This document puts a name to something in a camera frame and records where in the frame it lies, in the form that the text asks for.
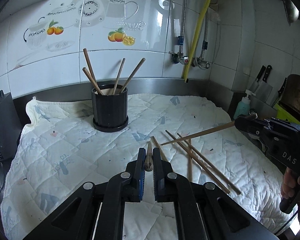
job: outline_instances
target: faucet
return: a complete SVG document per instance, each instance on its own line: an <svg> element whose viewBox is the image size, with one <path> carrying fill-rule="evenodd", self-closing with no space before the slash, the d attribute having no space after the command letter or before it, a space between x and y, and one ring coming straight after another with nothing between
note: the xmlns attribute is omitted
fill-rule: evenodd
<svg viewBox="0 0 300 240"><path fill-rule="evenodd" d="M186 23L186 10L187 10L187 0L182 0L182 16L181 16L181 27L180 27L180 36L178 36L178 45L179 45L179 52L172 54L172 62L174 64L181 63L183 65L187 65L189 63L189 57L183 55L183 41L184 41L184 34L185 34L185 23Z"/></svg>
<svg viewBox="0 0 300 240"><path fill-rule="evenodd" d="M204 22L204 36L203 36L203 42L202 42L202 48L201 48L201 54L200 57L194 57L191 65L193 67L198 67L200 69L208 69L210 68L210 63L203 59L203 55L205 50L208 48L208 42L207 42L207 36L208 36L208 23L209 23L209 14L208 10L205 14L205 22Z"/></svg>

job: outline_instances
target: cleaver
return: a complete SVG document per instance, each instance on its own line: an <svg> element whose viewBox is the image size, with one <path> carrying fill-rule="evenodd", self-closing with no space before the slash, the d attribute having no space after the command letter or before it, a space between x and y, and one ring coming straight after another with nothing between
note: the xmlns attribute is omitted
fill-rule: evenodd
<svg viewBox="0 0 300 240"><path fill-rule="evenodd" d="M260 78L262 77L262 75L263 75L263 73L264 73L265 70L266 70L266 67L265 67L265 66L262 66L261 69L260 69L260 71L259 71L258 76L256 77L256 79L253 81L251 87L249 88L249 90L250 90L252 93L254 93L254 92L257 90L257 88L258 88L258 86L259 86L259 83L258 83L258 82L259 82Z"/></svg>
<svg viewBox="0 0 300 240"><path fill-rule="evenodd" d="M272 91L272 86L270 86L267 83L268 77L270 75L270 72L272 70L271 65L268 65L266 68L266 72L262 78L261 84L258 86L256 92L255 92L255 98L259 99L262 102L266 102L266 100L268 99L268 96L270 95L271 91Z"/></svg>

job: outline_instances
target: white quilted cloth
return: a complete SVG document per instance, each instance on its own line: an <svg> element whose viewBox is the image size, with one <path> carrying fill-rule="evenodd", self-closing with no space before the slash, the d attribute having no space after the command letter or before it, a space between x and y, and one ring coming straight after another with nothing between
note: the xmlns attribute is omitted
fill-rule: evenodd
<svg viewBox="0 0 300 240"><path fill-rule="evenodd" d="M228 114L206 98L130 95L129 124L122 131L103 133L93 128L91 101L74 103L31 100L26 106L31 124L23 128L17 154L6 177L1 204L8 239L20 240L86 181L108 181L136 160L138 149L154 135L183 136L230 121ZM230 196L274 232L292 215L279 210L282 174L244 135L232 127L192 140L239 189ZM187 156L178 145L163 151L173 170L187 176ZM193 180L212 181L194 164ZM141 203L127 203L124 239L178 239L173 204L154 201L152 173L146 173Z"/></svg>

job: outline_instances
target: teapot illustration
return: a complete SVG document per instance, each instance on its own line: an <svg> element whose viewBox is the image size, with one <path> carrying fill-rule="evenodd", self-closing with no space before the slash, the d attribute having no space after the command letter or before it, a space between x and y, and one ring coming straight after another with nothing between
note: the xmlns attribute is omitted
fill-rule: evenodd
<svg viewBox="0 0 300 240"><path fill-rule="evenodd" d="M130 15L126 15L126 5L134 3L136 9ZM124 26L124 22L134 16L139 10L139 6L134 1L127 2L126 0L109 0L106 9L106 25L107 28L119 28Z"/></svg>
<svg viewBox="0 0 300 240"><path fill-rule="evenodd" d="M25 33L23 34L23 39L30 49L37 49L47 38L47 26L49 21L45 20L40 22L41 19L44 19L44 17L41 17L37 24L26 29Z"/></svg>

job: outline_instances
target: wooden chopstick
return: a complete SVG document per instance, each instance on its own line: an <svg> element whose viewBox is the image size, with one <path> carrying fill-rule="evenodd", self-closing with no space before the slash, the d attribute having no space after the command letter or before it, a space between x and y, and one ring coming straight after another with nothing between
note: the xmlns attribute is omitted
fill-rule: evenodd
<svg viewBox="0 0 300 240"><path fill-rule="evenodd" d="M139 68L142 66L142 64L146 61L145 58L143 58L142 60L140 60L139 64L136 66L136 68L132 71L131 75L128 77L127 81L125 82L125 84L123 85L123 87L121 88L120 93L122 93L124 91L124 89L126 88L126 86L128 85L128 83L130 82L130 80L133 78L133 76L136 74L136 72L139 70Z"/></svg>
<svg viewBox="0 0 300 240"><path fill-rule="evenodd" d="M218 176L220 176L221 179L224 180L224 182L226 182L227 184L230 185L231 188L233 188L233 190L238 194L240 195L241 194L241 191L221 172L219 171L216 166L214 166L206 157L204 157L201 152L199 152L192 144L191 142L188 142L188 141L185 141L187 143L187 145L192 149L194 150L195 153L197 153L197 155L199 155L212 169L213 171L218 174Z"/></svg>
<svg viewBox="0 0 300 240"><path fill-rule="evenodd" d="M83 54L84 54L84 57L86 58L86 62L87 62L90 74L91 74L93 80L96 81L96 77L94 76L94 72L93 72L91 62L90 62L90 59L89 59L89 55L88 55L88 51L87 51L86 48L83 49Z"/></svg>
<svg viewBox="0 0 300 240"><path fill-rule="evenodd" d="M170 137L172 138L172 139L176 139L171 133L169 133L167 130L166 130L166 133L168 134L168 135L170 135ZM201 168L203 168L204 169L204 171L219 185L219 187L225 192L225 193L227 193L227 194L229 194L230 193L230 190L229 189L227 189L226 188L226 186L225 185L223 185L222 183L221 183L221 181L216 177L216 176L214 176L213 175L213 173L211 172L211 171L209 171L209 169L197 158L197 156L195 156L192 152L189 152L188 151L188 149L186 148L186 146L185 145L183 145L182 143L180 143L180 142L177 142L178 143L178 145L182 148L182 149L184 149L185 151L186 151L186 153L188 153L200 166L201 166Z"/></svg>
<svg viewBox="0 0 300 240"><path fill-rule="evenodd" d="M114 87L113 87L113 91L112 91L113 95L115 94L115 90L117 89L117 85L118 85L118 82L119 82L120 74L121 74L121 71L122 71L122 68L123 68L123 64L124 64L125 61L126 61L126 59L123 58L123 60L121 62L121 65L120 65L120 68L119 68L117 79L115 80L115 83L114 83Z"/></svg>
<svg viewBox="0 0 300 240"><path fill-rule="evenodd" d="M190 146L188 148L188 151L190 153L192 153L192 149L191 149ZM188 179L189 179L190 182L192 182L192 180L193 180L192 179L192 157L191 157L190 154L188 154Z"/></svg>
<svg viewBox="0 0 300 240"><path fill-rule="evenodd" d="M163 159L164 161L168 161L166 155L164 154L163 150L161 149L160 144L158 143L158 141L156 140L156 138L154 136L152 136L152 139L155 143L155 145L159 148L160 150L160 155L161 155L161 159Z"/></svg>
<svg viewBox="0 0 300 240"><path fill-rule="evenodd" d="M204 130L204 131L201 131L201 132L198 132L198 133L190 134L188 136L185 136L185 137L182 137L182 138L179 138L179 139L175 139L175 140L172 140L172 141L169 141L169 142L165 142L165 143L162 143L161 145L166 145L166 144L169 144L169 143L189 140L189 139L196 138L196 137L199 137L199 136L202 136L202 135L207 135L207 134L210 134L210 133L213 133L213 132L218 132L218 131L227 129L227 128L232 127L232 126L234 126L234 121L223 124L223 125L219 125L217 127L213 127L211 129Z"/></svg>
<svg viewBox="0 0 300 240"><path fill-rule="evenodd" d="M96 81L93 79L93 77L90 75L88 69L84 67L82 70L83 70L83 72L85 73L85 75L87 76L87 78L90 80L90 82L92 83L92 85L94 86L94 88L97 90L97 92L98 92L100 95L103 95L103 92L100 90L100 88L98 87L98 84L97 84Z"/></svg>

